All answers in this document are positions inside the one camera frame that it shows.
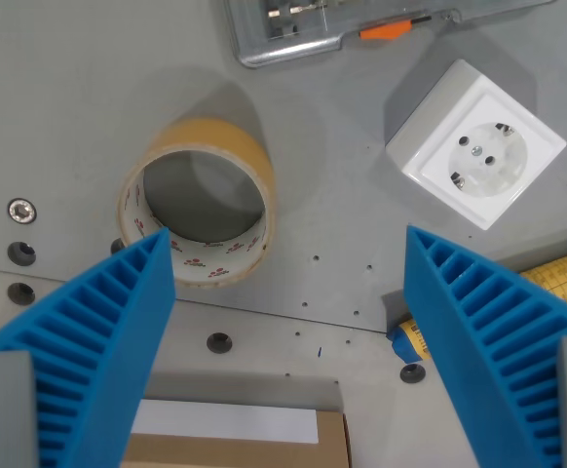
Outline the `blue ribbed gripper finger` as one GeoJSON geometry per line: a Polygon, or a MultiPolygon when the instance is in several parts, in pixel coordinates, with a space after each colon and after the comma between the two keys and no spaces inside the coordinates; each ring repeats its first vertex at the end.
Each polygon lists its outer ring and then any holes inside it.
{"type": "Polygon", "coordinates": [[[481,467],[559,467],[567,302],[410,225],[404,298],[481,467]]]}
{"type": "Polygon", "coordinates": [[[32,361],[39,466],[121,464],[174,302],[162,228],[0,329],[0,352],[32,361]]]}

